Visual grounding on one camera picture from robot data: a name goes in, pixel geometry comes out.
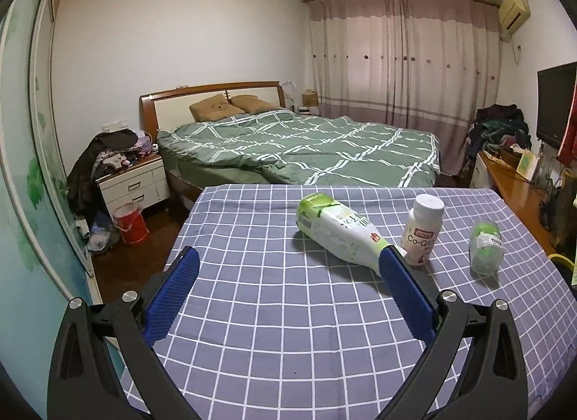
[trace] air conditioner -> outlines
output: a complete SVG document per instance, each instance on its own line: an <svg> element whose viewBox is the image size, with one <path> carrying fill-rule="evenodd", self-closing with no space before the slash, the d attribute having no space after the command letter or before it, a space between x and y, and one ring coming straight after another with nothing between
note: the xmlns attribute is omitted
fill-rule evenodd
<svg viewBox="0 0 577 420"><path fill-rule="evenodd" d="M503 0L499 22L505 35L513 34L531 15L527 0Z"/></svg>

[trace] pillow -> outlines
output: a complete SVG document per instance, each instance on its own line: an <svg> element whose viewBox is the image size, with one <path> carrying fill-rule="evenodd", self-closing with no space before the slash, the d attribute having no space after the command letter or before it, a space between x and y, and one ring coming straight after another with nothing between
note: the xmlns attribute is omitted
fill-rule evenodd
<svg viewBox="0 0 577 420"><path fill-rule="evenodd" d="M190 112L197 122L214 122L233 115L244 114L245 112L235 106L230 105L224 94L217 94L202 101L195 102L189 106Z"/></svg>
<svg viewBox="0 0 577 420"><path fill-rule="evenodd" d="M230 103L233 106L242 109L247 114L259 114L260 112L267 112L269 110L280 109L280 106L274 106L270 102L263 101L253 94L241 94L230 98Z"/></svg>

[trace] red fabric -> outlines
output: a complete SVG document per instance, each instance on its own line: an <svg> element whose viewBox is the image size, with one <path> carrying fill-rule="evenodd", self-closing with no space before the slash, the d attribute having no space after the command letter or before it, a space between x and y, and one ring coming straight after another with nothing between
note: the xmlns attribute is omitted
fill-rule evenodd
<svg viewBox="0 0 577 420"><path fill-rule="evenodd" d="M569 121L565 128L565 135L561 142L561 147L557 153L557 160L559 163L567 167L571 166L571 162L577 159L577 82L575 83L575 91L573 92L573 104L569 113Z"/></svg>

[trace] metal screw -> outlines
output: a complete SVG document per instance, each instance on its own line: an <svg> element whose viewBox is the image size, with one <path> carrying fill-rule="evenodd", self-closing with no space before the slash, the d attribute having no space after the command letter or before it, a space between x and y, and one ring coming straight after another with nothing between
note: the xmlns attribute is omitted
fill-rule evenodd
<svg viewBox="0 0 577 420"><path fill-rule="evenodd" d="M138 293L136 291L134 291L133 289L131 289L130 291L127 291L126 293L124 293L122 295L122 301L124 301L125 303L131 303L136 298L138 298Z"/></svg>
<svg viewBox="0 0 577 420"><path fill-rule="evenodd" d="M444 292L442 292L441 297L447 303L454 303L455 301L457 301L457 293L455 293L454 291L451 291L449 289L446 289Z"/></svg>
<svg viewBox="0 0 577 420"><path fill-rule="evenodd" d="M70 307L70 309L77 309L80 306L82 306L82 300L80 298L74 298L70 300L68 306Z"/></svg>
<svg viewBox="0 0 577 420"><path fill-rule="evenodd" d="M497 302L495 302L495 306L497 306L497 309L500 309L501 311L507 311L507 308L509 308L507 302L502 299L498 299Z"/></svg>

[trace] white wall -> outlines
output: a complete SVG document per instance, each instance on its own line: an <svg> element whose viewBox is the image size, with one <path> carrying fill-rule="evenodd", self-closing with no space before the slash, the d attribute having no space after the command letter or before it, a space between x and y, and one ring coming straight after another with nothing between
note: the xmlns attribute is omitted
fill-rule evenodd
<svg viewBox="0 0 577 420"><path fill-rule="evenodd" d="M503 44L503 60L497 103L517 104L529 124L533 151L539 150L536 137L538 85L537 72L552 66L577 61L577 30L559 0L527 0L531 17L513 34L512 43ZM513 47L521 46L519 65L513 58ZM552 161L556 150L545 145L547 164L559 170Z"/></svg>
<svg viewBox="0 0 577 420"><path fill-rule="evenodd" d="M102 125L140 125L138 98L179 85L294 81L308 34L300 0L61 0L53 101L67 172Z"/></svg>

